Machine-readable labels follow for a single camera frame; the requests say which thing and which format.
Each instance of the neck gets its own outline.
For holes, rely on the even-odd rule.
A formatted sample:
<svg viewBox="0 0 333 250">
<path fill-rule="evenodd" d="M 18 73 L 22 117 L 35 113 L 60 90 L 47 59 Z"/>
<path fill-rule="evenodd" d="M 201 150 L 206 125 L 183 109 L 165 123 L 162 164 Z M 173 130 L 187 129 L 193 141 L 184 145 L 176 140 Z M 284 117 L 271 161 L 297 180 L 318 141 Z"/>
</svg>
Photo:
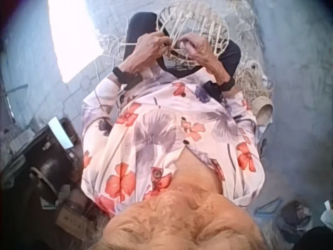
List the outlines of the neck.
<svg viewBox="0 0 333 250">
<path fill-rule="evenodd" d="M 213 170 L 203 164 L 187 147 L 175 162 L 177 171 L 172 178 L 169 189 L 198 194 L 222 193 L 221 183 Z"/>
</svg>

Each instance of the finger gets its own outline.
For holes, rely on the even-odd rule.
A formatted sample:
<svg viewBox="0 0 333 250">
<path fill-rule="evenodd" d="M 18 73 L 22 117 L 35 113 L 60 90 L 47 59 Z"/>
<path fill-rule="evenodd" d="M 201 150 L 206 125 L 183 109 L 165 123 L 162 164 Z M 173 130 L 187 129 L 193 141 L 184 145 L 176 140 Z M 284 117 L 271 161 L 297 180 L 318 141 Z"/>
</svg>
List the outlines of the finger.
<svg viewBox="0 0 333 250">
<path fill-rule="evenodd" d="M 181 36 L 178 40 L 180 42 L 190 41 L 191 43 L 193 43 L 194 45 L 196 45 L 199 37 L 200 36 L 195 35 L 193 33 L 187 33 L 187 34 Z"/>
<path fill-rule="evenodd" d="M 189 42 L 183 42 L 185 49 L 190 55 L 194 55 L 196 53 L 196 49 Z"/>
<path fill-rule="evenodd" d="M 169 48 L 170 48 L 169 46 L 161 47 L 159 50 L 160 55 L 164 54 Z"/>
<path fill-rule="evenodd" d="M 165 36 L 164 33 L 163 33 L 163 31 L 156 31 L 156 32 L 151 33 L 150 35 L 152 35 L 152 36 L 159 36 L 159 37 Z"/>
<path fill-rule="evenodd" d="M 166 46 L 170 46 L 172 44 L 172 41 L 168 36 L 159 38 L 158 42 L 160 45 L 166 45 Z"/>
</svg>

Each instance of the floral blouse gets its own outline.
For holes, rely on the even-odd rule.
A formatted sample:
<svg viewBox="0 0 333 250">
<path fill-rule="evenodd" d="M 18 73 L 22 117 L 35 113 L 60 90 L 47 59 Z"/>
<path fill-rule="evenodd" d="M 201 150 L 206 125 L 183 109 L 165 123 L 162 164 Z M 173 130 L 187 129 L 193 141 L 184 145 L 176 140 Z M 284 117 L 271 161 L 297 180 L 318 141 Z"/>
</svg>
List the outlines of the floral blouse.
<svg viewBox="0 0 333 250">
<path fill-rule="evenodd" d="M 222 103 L 211 98 L 201 87 L 214 80 L 205 68 L 182 79 L 158 66 L 147 74 L 120 96 L 105 78 L 84 99 L 85 194 L 111 215 L 158 195 L 188 147 L 216 172 L 225 197 L 248 206 L 265 175 L 254 142 L 256 120 L 243 94 Z M 121 113 L 112 125 L 116 103 Z"/>
</svg>

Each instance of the sunlight patch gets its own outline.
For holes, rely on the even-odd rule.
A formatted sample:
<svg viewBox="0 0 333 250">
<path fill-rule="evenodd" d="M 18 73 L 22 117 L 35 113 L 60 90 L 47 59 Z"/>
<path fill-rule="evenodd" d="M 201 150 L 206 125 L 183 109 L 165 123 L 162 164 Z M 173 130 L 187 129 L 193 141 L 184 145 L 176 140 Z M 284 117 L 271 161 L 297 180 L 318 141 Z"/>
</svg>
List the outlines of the sunlight patch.
<svg viewBox="0 0 333 250">
<path fill-rule="evenodd" d="M 85 0 L 48 0 L 54 50 L 62 80 L 68 83 L 103 53 Z"/>
</svg>

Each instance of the woven basket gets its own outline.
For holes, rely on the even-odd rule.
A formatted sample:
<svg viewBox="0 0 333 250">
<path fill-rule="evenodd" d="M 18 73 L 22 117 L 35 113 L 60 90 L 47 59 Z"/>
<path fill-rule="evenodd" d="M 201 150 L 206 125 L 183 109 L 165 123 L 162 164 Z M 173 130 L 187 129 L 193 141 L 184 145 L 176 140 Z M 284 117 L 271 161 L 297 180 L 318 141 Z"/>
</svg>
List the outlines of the woven basket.
<svg viewBox="0 0 333 250">
<path fill-rule="evenodd" d="M 214 55 L 219 57 L 229 44 L 229 29 L 217 12 L 202 2 L 180 2 L 164 8 L 156 20 L 158 31 L 166 30 L 172 40 L 172 47 L 166 55 L 178 64 L 188 68 L 198 63 L 188 58 L 188 53 L 177 40 L 192 32 L 209 40 Z"/>
</svg>

